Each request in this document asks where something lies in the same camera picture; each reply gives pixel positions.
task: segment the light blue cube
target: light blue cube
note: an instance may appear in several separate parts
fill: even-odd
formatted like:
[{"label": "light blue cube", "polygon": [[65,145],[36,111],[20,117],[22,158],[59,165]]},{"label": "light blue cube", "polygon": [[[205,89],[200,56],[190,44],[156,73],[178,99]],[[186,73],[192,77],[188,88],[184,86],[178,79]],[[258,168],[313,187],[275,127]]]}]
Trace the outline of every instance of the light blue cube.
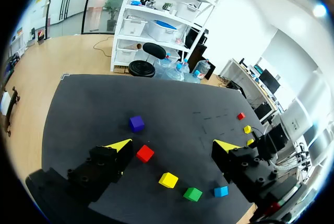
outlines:
[{"label": "light blue cube", "polygon": [[218,187],[214,189],[215,197],[223,197],[229,194],[229,189],[227,186]]}]

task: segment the black table surface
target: black table surface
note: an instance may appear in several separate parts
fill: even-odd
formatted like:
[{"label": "black table surface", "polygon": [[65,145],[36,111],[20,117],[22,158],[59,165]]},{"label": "black table surface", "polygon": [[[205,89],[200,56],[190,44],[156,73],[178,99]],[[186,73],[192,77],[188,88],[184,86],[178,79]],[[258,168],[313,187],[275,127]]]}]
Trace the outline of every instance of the black table surface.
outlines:
[{"label": "black table surface", "polygon": [[[237,115],[244,112],[242,121]],[[145,129],[132,133],[129,118],[140,115]],[[114,75],[70,75],[60,81],[43,134],[42,169],[66,178],[95,145],[131,138],[134,150],[146,144],[148,163],[134,157],[117,183],[89,207],[131,224],[236,223],[250,208],[235,184],[227,184],[211,159],[219,139],[244,146],[250,125],[263,127],[236,90],[201,84]],[[178,177],[175,188],[158,183],[163,173]],[[229,187],[215,198],[213,189]],[[183,197],[188,187],[203,192],[198,202]]]}]

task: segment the small red cube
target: small red cube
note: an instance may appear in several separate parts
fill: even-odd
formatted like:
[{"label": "small red cube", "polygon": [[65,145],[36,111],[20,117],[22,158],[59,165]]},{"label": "small red cube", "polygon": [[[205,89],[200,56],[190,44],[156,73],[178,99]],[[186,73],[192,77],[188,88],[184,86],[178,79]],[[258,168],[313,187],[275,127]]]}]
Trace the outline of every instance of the small red cube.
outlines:
[{"label": "small red cube", "polygon": [[148,146],[143,145],[140,150],[137,152],[136,157],[141,160],[143,163],[149,161],[149,159],[154,154],[154,151],[150,149]]},{"label": "small red cube", "polygon": [[238,114],[238,119],[242,120],[243,118],[246,118],[246,115],[244,113]]}]

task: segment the office chair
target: office chair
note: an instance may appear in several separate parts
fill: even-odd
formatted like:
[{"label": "office chair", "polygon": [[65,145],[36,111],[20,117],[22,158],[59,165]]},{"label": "office chair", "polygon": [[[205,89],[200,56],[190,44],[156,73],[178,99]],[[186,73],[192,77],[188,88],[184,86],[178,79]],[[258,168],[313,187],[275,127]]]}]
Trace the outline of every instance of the office chair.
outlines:
[{"label": "office chair", "polygon": [[[145,43],[142,46],[142,49],[144,50],[144,52],[160,60],[163,60],[166,57],[165,49],[157,44]],[[151,63],[147,62],[147,59],[146,61],[132,61],[129,64],[129,73],[133,76],[152,78],[156,73],[156,69]]]}]

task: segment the plastic bottle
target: plastic bottle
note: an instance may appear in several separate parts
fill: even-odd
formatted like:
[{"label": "plastic bottle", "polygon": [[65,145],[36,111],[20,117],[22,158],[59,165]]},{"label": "plastic bottle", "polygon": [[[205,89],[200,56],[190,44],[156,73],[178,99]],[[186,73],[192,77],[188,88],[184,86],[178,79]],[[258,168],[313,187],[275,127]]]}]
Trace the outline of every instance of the plastic bottle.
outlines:
[{"label": "plastic bottle", "polygon": [[163,75],[162,79],[167,80],[178,80],[178,81],[184,81],[184,74],[181,72],[182,65],[178,63],[176,65],[176,68],[172,67],[168,69]]},{"label": "plastic bottle", "polygon": [[170,60],[170,53],[166,54],[166,57],[163,60],[156,60],[154,62],[154,67],[156,69],[156,73],[154,75],[154,78],[160,79],[164,72],[172,66],[172,61]]},{"label": "plastic bottle", "polygon": [[190,73],[188,60],[186,58],[183,60],[181,71],[186,74]]},{"label": "plastic bottle", "polygon": [[184,81],[185,82],[189,82],[189,83],[200,83],[200,78],[198,78],[198,76],[201,73],[199,72],[199,70],[196,70],[193,74],[184,74]]},{"label": "plastic bottle", "polygon": [[208,63],[209,60],[206,59],[204,61],[199,61],[197,65],[195,66],[194,70],[192,73],[194,73],[196,70],[199,70],[200,75],[198,78],[203,79],[204,76],[209,72],[210,70],[210,64]]}]

